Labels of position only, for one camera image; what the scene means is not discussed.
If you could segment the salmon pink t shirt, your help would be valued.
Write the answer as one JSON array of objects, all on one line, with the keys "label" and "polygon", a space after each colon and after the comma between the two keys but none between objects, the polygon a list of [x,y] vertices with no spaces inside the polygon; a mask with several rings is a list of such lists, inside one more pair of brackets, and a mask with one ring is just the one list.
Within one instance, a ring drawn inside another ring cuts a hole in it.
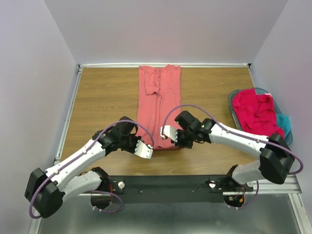
[{"label": "salmon pink t shirt", "polygon": [[155,150],[173,150],[170,139],[162,139],[160,128],[166,115],[181,104],[181,68],[167,65],[162,68],[138,68],[138,111],[136,121],[148,130]]}]

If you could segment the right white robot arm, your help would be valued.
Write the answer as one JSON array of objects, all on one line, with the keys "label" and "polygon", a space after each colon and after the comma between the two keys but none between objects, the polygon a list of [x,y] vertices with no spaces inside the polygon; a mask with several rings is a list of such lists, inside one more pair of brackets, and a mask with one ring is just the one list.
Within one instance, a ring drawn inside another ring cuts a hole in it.
[{"label": "right white robot arm", "polygon": [[262,179],[281,185],[285,182],[294,163],[294,157],[280,135],[253,135],[228,127],[211,118],[199,121],[188,111],[181,112],[175,118],[175,122],[180,129],[165,126],[163,131],[175,146],[190,149],[194,142],[216,143],[256,157],[255,162],[234,165],[226,175],[214,182],[223,191],[237,191],[249,182]]}]

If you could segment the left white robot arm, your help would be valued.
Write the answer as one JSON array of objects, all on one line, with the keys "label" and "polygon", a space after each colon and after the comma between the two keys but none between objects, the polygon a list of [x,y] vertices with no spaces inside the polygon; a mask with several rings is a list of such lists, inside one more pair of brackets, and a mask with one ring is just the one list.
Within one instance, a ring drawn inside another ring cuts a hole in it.
[{"label": "left white robot arm", "polygon": [[117,150],[150,159],[153,144],[144,141],[137,133],[132,133],[133,129],[146,131],[143,125],[123,117],[97,131],[84,146],[66,160],[45,170],[33,170],[24,194],[30,203],[30,217],[48,218],[55,214],[65,201],[85,192],[103,192],[114,197],[108,176],[101,168],[93,168],[83,175],[81,172],[85,167]]}]

